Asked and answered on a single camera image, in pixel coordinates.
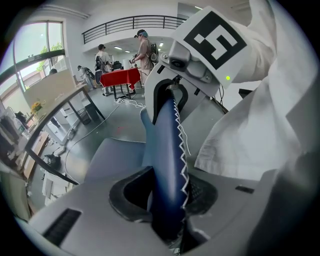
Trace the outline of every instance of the cap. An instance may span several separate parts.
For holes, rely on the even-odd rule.
[[[106,49],[106,47],[103,44],[99,44],[98,49],[102,50],[102,49]]]
[[[142,32],[146,32],[144,29],[140,29],[137,33],[136,33],[136,35],[134,35],[134,38],[137,38],[138,36],[139,36],[139,34],[140,33],[142,33]]]

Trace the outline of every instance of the metal railing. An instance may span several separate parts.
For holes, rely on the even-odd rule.
[[[186,19],[164,15],[138,15],[118,18],[101,25],[95,26],[85,32],[83,42],[86,44],[97,38],[124,30],[160,28],[173,29],[179,27]]]

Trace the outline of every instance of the white zigzag stitching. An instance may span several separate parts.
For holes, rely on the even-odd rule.
[[[183,147],[184,139],[182,137],[182,130],[181,130],[181,124],[180,124],[180,115],[179,115],[179,111],[178,111],[178,108],[177,108],[176,101],[173,100],[173,103],[174,103],[174,110],[175,110],[175,114],[174,115],[176,116],[175,121],[178,123],[177,129],[179,130],[179,138],[181,139],[181,143],[179,144],[179,148],[182,150],[182,155],[180,156],[180,159],[184,163],[184,167],[182,168],[180,175],[182,175],[183,178],[185,179],[185,184],[181,189],[181,191],[186,195],[185,201],[183,202],[183,204],[181,206],[182,209],[185,209],[186,204],[187,204],[188,199],[189,199],[189,193],[186,191],[186,188],[187,188],[187,186],[189,184],[189,175],[187,173],[187,162],[185,160],[186,152],[185,152],[185,149]]]

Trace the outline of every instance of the beige shirt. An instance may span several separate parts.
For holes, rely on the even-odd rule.
[[[149,40],[144,39],[141,41],[140,48],[139,48],[139,54],[144,54],[145,57],[140,60],[140,65],[142,70],[151,70],[152,63],[149,59],[151,55],[151,43]]]

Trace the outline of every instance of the table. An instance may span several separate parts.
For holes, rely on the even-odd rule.
[[[114,99],[120,99],[127,97],[131,100],[131,95],[136,94],[135,83],[140,81],[140,73],[137,68],[130,68],[126,70],[115,70],[106,74],[103,74],[100,78],[100,83],[103,87],[113,86],[113,94]],[[127,94],[123,92],[122,85],[126,85]],[[120,85],[121,92],[124,94],[123,96],[117,97],[115,86]]]
[[[54,105],[50,107],[50,109],[46,112],[45,116],[39,121],[37,127],[34,129],[34,131],[30,134],[30,138],[27,141],[24,150],[28,153],[28,155],[35,161],[36,164],[40,165],[42,168],[44,168],[48,173],[51,173],[53,175],[58,176],[59,178],[70,182],[72,184],[77,185],[78,183],[76,181],[74,181],[73,179],[70,179],[64,175],[62,175],[60,172],[58,172],[57,170],[55,170],[54,168],[52,168],[50,165],[48,165],[45,161],[43,161],[41,159],[41,157],[39,157],[33,150],[32,150],[32,146],[34,144],[34,142],[36,141],[39,133],[41,132],[41,130],[43,129],[43,127],[50,121],[50,119],[55,115],[56,112],[58,112],[66,103],[68,103],[70,105],[70,107],[72,108],[72,110],[74,111],[74,113],[76,114],[76,116],[80,119],[80,121],[82,121],[81,116],[79,115],[79,113],[75,110],[75,108],[72,106],[72,104],[70,103],[70,100],[76,96],[78,93],[83,92],[84,95],[86,96],[86,98],[89,100],[89,102],[94,106],[95,110],[97,111],[97,113],[104,119],[105,117],[102,115],[102,113],[100,112],[100,110],[97,108],[97,106],[94,104],[94,102],[92,101],[92,99],[90,98],[89,94],[87,93],[87,91],[85,90],[85,85],[78,85],[76,86],[73,90],[71,90],[70,92],[64,94],[63,96],[61,96],[60,98],[58,98],[55,102]]]

